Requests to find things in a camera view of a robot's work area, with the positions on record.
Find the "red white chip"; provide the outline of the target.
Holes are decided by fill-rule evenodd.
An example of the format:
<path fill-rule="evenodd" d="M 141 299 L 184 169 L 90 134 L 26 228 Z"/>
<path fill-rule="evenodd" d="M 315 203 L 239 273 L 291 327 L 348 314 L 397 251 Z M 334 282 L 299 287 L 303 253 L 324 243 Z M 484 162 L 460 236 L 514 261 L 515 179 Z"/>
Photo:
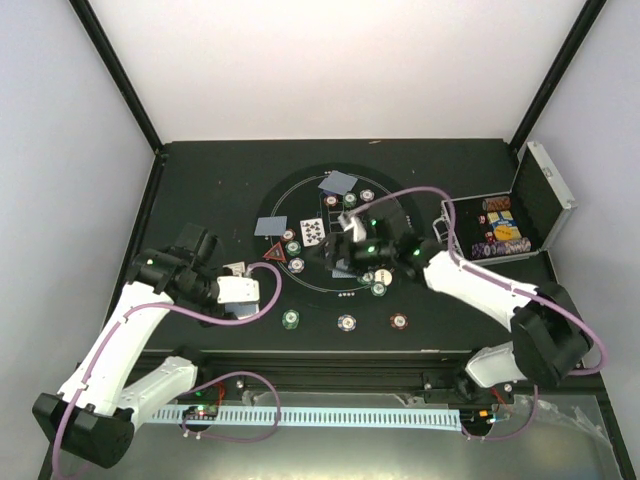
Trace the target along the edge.
<path fill-rule="evenodd" d="M 295 238 L 295 231 L 293 229 L 286 229 L 281 236 L 283 242 L 289 242 Z"/>
<path fill-rule="evenodd" d="M 334 196 L 334 195 L 329 195 L 329 196 L 326 196 L 326 197 L 325 197 L 325 199 L 324 199 L 324 203 L 325 203 L 325 205 L 326 205 L 327 207 L 329 207 L 329 208 L 333 208 L 333 207 L 335 207 L 335 206 L 339 203 L 339 200 L 338 200 L 338 198 L 337 198 L 336 196 Z"/>

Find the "green poker chip stack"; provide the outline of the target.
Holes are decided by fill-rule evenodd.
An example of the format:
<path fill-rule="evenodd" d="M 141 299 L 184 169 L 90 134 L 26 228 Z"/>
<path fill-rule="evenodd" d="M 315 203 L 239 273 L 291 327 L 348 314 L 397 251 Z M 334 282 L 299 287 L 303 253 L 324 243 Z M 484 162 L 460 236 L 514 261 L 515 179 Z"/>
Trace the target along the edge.
<path fill-rule="evenodd" d="M 287 330 L 294 330 L 298 327 L 300 322 L 300 313 L 297 310 L 289 309 L 286 310 L 282 317 L 281 323 L 283 327 Z"/>

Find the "brown poker chip stack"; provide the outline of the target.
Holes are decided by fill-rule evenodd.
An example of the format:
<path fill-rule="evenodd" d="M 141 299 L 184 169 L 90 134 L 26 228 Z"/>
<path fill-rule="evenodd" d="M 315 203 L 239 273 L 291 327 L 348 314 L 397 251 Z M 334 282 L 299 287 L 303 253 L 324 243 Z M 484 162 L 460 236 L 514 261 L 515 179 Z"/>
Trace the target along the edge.
<path fill-rule="evenodd" d="M 400 313 L 396 313 L 390 317 L 390 324 L 397 330 L 404 330 L 408 326 L 408 318 Z"/>

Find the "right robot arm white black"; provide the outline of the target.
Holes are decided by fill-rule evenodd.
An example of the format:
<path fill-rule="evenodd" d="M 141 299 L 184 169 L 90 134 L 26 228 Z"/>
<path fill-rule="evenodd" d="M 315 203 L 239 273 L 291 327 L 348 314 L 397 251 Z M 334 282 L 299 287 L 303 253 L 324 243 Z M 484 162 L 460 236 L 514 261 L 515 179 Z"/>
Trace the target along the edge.
<path fill-rule="evenodd" d="M 580 374 L 578 363 L 594 346 L 564 287 L 517 282 L 450 253 L 436 240 L 388 218 L 339 217 L 341 231 L 311 247 L 311 260 L 327 269 L 362 276 L 393 267 L 426 288 L 480 311 L 510 335 L 484 347 L 454 379 L 457 396 L 476 403 L 498 384 L 527 380 L 555 388 Z"/>

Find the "red triangular marker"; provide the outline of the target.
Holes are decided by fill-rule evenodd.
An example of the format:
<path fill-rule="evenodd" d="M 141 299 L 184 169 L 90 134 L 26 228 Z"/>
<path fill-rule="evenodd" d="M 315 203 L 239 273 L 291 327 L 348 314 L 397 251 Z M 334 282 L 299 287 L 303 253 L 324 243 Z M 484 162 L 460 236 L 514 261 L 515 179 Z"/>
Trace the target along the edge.
<path fill-rule="evenodd" d="M 263 259 L 273 262 L 287 262 L 286 249 L 280 241 L 272 245 L 263 255 Z"/>

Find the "blue card top seat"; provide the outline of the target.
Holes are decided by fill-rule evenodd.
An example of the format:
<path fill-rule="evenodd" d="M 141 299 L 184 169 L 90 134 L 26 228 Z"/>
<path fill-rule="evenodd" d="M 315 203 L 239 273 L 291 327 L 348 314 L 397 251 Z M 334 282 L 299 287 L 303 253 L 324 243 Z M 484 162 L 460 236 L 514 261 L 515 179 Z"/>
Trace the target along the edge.
<path fill-rule="evenodd" d="M 357 181 L 357 177 L 334 170 L 320 182 L 318 188 L 331 194 L 344 195 L 353 189 Z"/>

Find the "green chip mat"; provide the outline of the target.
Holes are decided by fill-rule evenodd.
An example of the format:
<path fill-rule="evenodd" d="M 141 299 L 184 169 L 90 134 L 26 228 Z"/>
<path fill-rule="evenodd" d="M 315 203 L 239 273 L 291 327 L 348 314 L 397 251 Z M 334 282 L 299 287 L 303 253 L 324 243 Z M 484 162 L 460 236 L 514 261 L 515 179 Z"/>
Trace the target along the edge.
<path fill-rule="evenodd" d="M 382 282 L 374 282 L 371 286 L 371 292 L 376 297 L 382 297 L 387 292 L 387 287 Z"/>

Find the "blue playing card deck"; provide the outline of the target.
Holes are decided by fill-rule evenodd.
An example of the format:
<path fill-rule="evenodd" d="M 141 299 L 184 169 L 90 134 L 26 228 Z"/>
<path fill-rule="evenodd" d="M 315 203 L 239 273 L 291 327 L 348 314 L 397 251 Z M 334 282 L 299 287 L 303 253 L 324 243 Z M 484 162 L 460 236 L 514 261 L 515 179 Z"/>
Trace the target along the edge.
<path fill-rule="evenodd" d="M 260 311 L 257 303 L 227 303 L 224 307 L 225 314 L 235 320 L 251 317 Z"/>

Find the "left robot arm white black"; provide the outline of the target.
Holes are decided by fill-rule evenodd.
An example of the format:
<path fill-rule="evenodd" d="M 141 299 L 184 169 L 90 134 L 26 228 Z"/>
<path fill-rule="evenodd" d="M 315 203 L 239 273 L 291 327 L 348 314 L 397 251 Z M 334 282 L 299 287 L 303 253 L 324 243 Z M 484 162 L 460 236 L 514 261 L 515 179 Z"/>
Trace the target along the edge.
<path fill-rule="evenodd" d="M 188 224 L 172 245 L 134 258 L 119 301 L 85 359 L 56 393 L 42 393 L 33 404 L 32 413 L 55 451 L 111 468 L 159 408 L 185 392 L 202 399 L 213 391 L 213 372 L 190 347 L 176 350 L 133 384 L 126 381 L 178 301 L 192 304 L 199 314 L 222 313 L 218 280 L 231 271 L 208 267 L 217 244 L 205 228 Z"/>

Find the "red white chip top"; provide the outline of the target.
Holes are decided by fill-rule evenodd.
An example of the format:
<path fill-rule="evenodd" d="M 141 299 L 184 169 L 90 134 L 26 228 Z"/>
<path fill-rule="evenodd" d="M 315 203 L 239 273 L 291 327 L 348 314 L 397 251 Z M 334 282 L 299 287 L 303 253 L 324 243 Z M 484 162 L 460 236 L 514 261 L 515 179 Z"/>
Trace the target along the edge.
<path fill-rule="evenodd" d="M 326 197 L 325 197 L 325 199 L 324 199 L 324 203 L 325 203 L 325 205 L 326 205 L 327 207 L 329 207 L 329 208 L 333 208 L 333 207 L 335 207 L 335 206 L 339 203 L 339 200 L 338 200 L 338 198 L 337 198 L 336 196 L 334 196 L 334 195 L 329 195 L 329 196 L 326 196 Z"/>

